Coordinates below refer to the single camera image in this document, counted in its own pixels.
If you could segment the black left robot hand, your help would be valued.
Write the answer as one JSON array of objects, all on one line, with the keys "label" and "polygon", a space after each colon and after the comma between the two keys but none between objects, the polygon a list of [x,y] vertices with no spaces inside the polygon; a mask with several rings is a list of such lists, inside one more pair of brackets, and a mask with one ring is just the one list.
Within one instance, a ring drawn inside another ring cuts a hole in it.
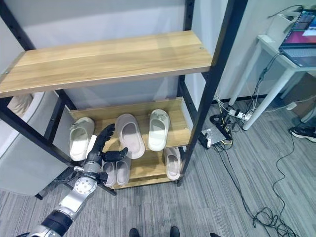
[{"label": "black left robot hand", "polygon": [[125,147],[121,151],[107,151],[103,152],[103,148],[107,141],[110,141],[111,136],[114,134],[115,124],[112,123],[104,128],[99,135],[96,137],[96,141],[88,153],[87,158],[84,164],[89,162],[96,162],[101,165],[102,161],[104,162],[116,162],[122,160],[126,157],[128,153],[128,148]]}]

